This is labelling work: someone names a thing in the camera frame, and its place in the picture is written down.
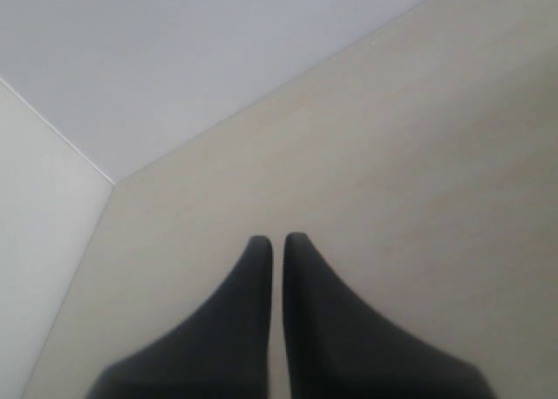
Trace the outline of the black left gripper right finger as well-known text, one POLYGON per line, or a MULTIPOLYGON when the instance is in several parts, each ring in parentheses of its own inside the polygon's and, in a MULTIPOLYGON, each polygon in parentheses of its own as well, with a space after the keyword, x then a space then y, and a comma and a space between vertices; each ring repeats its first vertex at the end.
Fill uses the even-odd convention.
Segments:
POLYGON ((294 398, 489 398, 471 364, 369 307, 305 233, 284 243, 282 321, 294 398))

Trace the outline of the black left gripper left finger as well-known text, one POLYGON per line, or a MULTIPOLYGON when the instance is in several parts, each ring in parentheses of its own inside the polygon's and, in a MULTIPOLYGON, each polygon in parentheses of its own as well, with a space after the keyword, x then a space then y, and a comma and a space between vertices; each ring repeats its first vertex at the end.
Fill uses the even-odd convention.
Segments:
POLYGON ((216 291, 185 321, 105 369, 90 398, 266 398, 273 250, 253 236, 216 291))

